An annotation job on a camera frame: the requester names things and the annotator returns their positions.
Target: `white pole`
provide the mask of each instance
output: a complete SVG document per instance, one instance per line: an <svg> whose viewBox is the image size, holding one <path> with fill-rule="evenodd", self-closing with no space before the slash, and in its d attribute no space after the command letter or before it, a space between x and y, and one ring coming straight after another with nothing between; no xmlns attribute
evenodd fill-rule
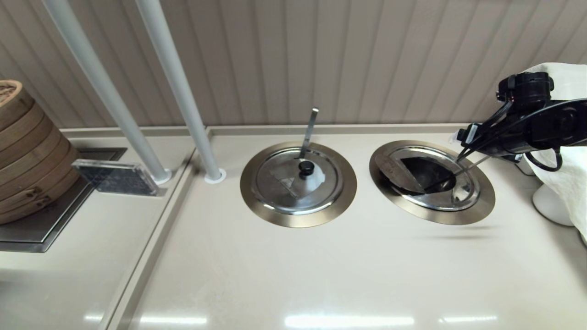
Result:
<svg viewBox="0 0 587 330"><path fill-rule="evenodd" d="M167 182L171 178L171 171L163 168L147 139L139 130L137 123L87 39L68 0L44 0L44 3L77 62L82 67L102 102L104 102L114 121L122 129L130 145L133 146L151 172L153 180L157 184Z"/></svg>
<svg viewBox="0 0 587 330"><path fill-rule="evenodd" d="M196 148L203 160L206 169L206 182L219 183L226 177L226 172L219 169L206 134L202 118L195 103L194 95L191 92L190 84L187 81L183 66L169 26L163 14L159 0L136 0L137 6L159 61L163 66L173 95L176 97L181 114L185 119L188 130L195 141Z"/></svg>

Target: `black cable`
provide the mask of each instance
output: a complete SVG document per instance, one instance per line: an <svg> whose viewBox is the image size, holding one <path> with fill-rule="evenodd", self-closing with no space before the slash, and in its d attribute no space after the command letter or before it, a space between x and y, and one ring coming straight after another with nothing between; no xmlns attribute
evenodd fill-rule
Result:
<svg viewBox="0 0 587 330"><path fill-rule="evenodd" d="M504 133L506 133L507 131L509 131L510 129L512 129L513 127L519 125L520 123L525 122L526 120L544 112L547 110L550 110L552 108L558 107L558 106L562 106L562 105L567 105L570 103L576 103L576 102L587 102L587 98L586 99L575 99L575 100L570 100L570 101L565 101L565 102L561 102L561 103L556 103L547 107L543 107L542 109L536 111L536 112L532 112L529 115L526 115L518 120L516 120L515 122L511 123L510 125L508 125L506 128L502 129L501 131L499 131L498 133L494 134L492 138L481 142L479 146L473 146L473 144L475 143L475 141L471 142L467 147L471 150L469 150L468 152L466 152L464 155L461 155L459 157L457 157L457 162L461 161L463 158L468 157L470 154L474 153L475 151L477 151L480 148L483 148L484 146L488 145L489 143L493 142L494 140L498 139L501 135L503 135Z"/></svg>
<svg viewBox="0 0 587 330"><path fill-rule="evenodd" d="M506 114L510 110L512 105L514 105L513 102L510 102L510 101L506 102L503 106L501 106L501 108L499 110L497 110L493 115L491 115L491 117L489 117L489 119L487 119L483 124L479 125L477 127L477 132L475 133L476 137L468 145L469 146L472 145L477 140L479 140L486 132L488 132L489 128L491 128L491 126L497 120L502 118L503 115ZM461 150L461 152L458 154L457 159L459 159L465 152L467 152L468 149L469 149L468 146L465 146Z"/></svg>
<svg viewBox="0 0 587 330"><path fill-rule="evenodd" d="M552 148L554 150L555 153L555 157L556 157L556 167L550 167L550 166L546 166L544 164L542 164L541 162L538 161L538 159L534 158L534 156L532 156L531 153L525 153L526 158L528 158L529 161L532 162L532 164L538 166L540 169L548 171L548 172L556 172L558 170L561 169L562 167L562 156L561 156L561 148L557 147L557 148Z"/></svg>

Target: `pole base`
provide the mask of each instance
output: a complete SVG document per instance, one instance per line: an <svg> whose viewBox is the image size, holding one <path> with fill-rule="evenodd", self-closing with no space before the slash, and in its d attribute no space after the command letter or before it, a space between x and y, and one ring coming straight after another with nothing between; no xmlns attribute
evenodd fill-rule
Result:
<svg viewBox="0 0 587 330"><path fill-rule="evenodd" d="M226 171L223 169L219 169L219 171L220 171L220 178L214 180L214 179L208 177L208 174L206 174L206 176L204 177L204 181L206 181L206 183L210 183L210 184L217 184L217 183L224 181L224 179L226 179Z"/></svg>
<svg viewBox="0 0 587 330"><path fill-rule="evenodd" d="M165 177L161 180L155 179L153 176L151 176L153 178L153 181L155 181L155 183L160 186L162 184L164 184L165 182L168 182L169 179L171 179L171 170L170 169L165 169Z"/></svg>

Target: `ladle handle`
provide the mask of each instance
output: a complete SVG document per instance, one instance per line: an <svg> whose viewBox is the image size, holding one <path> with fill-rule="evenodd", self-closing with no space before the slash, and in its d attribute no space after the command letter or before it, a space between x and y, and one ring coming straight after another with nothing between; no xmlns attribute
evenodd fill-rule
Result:
<svg viewBox="0 0 587 330"><path fill-rule="evenodd" d="M308 123L308 128L306 129L306 136L303 138L302 148L299 151L298 158L306 157L306 150L310 145L310 137L312 136L312 131L314 130L314 124L316 123L316 116L318 115L318 108L312 108L312 115L310 115L310 122Z"/></svg>
<svg viewBox="0 0 587 330"><path fill-rule="evenodd" d="M426 187L426 188L424 188L424 189L425 189L425 190L428 190L428 189L430 189L430 188L434 187L434 186L435 186L435 185L437 185L437 184L444 183L445 181L448 181L449 179L451 179L451 178L453 178L453 177L457 177L457 176L459 176L459 175L461 175L461 174L463 174L463 173L465 173L465 172L468 172L468 171L470 171L470 170L474 169L475 167L477 167L477 165L479 165L479 164L481 164L482 162L484 162L484 161L488 160L489 158L491 158L491 156L485 156L485 157L483 157L481 160L479 160L478 162L476 162L476 163L472 164L471 166L469 166L469 167L467 167L467 168L465 168L465 169L462 169L462 170L460 170L460 171L458 171L458 172L456 172L456 173L453 173L453 174L451 174L450 176L448 176L448 177L445 177L444 179L438 180L438 181L434 182L433 184L430 184L430 185L428 185L428 187Z"/></svg>

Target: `robotic arm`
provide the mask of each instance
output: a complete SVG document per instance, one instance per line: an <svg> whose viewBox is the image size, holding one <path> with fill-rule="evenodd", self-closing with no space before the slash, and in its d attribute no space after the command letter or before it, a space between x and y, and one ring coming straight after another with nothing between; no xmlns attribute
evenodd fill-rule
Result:
<svg viewBox="0 0 587 330"><path fill-rule="evenodd" d="M500 81L497 99L504 105L484 123L457 133L464 147L457 161L475 151L519 162L522 154L546 171L562 166L562 146L587 146L587 98L551 100L554 81L547 72L524 72ZM553 149L557 166L548 167L531 151Z"/></svg>

